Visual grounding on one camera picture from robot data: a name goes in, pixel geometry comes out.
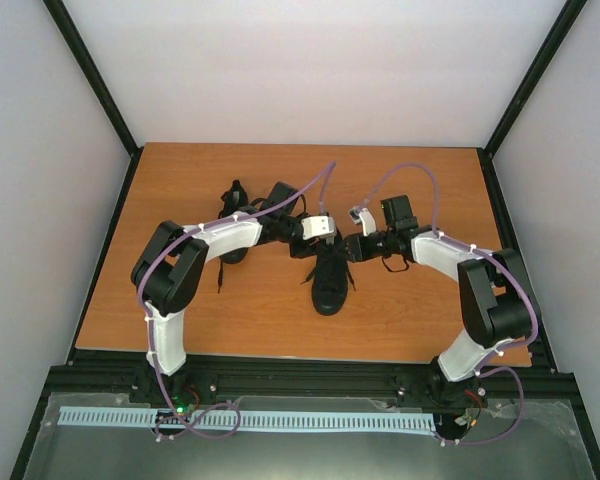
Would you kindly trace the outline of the black sneaker with laces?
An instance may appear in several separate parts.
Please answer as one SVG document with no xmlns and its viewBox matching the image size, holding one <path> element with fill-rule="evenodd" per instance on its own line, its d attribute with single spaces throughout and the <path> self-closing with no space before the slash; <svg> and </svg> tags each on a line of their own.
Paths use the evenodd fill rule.
<svg viewBox="0 0 600 480">
<path fill-rule="evenodd" d="M 343 308 L 349 286 L 356 289 L 346 244 L 339 235 L 332 241 L 320 241 L 315 256 L 315 266 L 304 282 L 312 283 L 311 301 L 315 311 L 322 316 L 333 316 Z"/>
</svg>

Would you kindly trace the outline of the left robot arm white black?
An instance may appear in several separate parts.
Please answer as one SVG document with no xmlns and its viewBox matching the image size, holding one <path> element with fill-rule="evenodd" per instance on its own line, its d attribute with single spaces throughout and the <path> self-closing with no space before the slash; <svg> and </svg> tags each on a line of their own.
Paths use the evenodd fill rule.
<svg viewBox="0 0 600 480">
<path fill-rule="evenodd" d="M 180 226 L 162 222 L 135 264 L 131 281 L 148 323 L 147 361 L 158 372 L 152 388 L 166 402 L 181 400 L 188 378 L 178 371 L 185 363 L 184 313 L 198 289 L 205 264 L 219 258 L 240 262 L 248 249 L 272 242 L 290 246 L 293 258 L 312 254 L 320 239 L 336 234 L 335 220 L 326 213 L 293 214 L 304 196 L 279 182 L 259 202 L 248 200 L 235 180 L 221 196 L 219 218 L 207 224 Z"/>
</svg>

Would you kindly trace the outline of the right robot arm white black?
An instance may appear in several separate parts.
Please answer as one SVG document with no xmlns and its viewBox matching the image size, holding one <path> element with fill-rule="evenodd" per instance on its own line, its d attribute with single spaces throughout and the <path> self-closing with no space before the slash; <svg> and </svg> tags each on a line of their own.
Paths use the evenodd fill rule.
<svg viewBox="0 0 600 480">
<path fill-rule="evenodd" d="M 461 388 L 473 385 L 492 358 L 535 340 L 539 307 L 521 256 L 514 250 L 482 250 L 419 225 L 405 195 L 385 199 L 381 207 L 384 230 L 377 228 L 367 208 L 349 211 L 362 231 L 345 238 L 348 259 L 360 263 L 398 255 L 406 266 L 431 268 L 458 285 L 462 330 L 434 357 L 426 377 L 431 401 L 445 405 L 459 396 Z"/>
</svg>

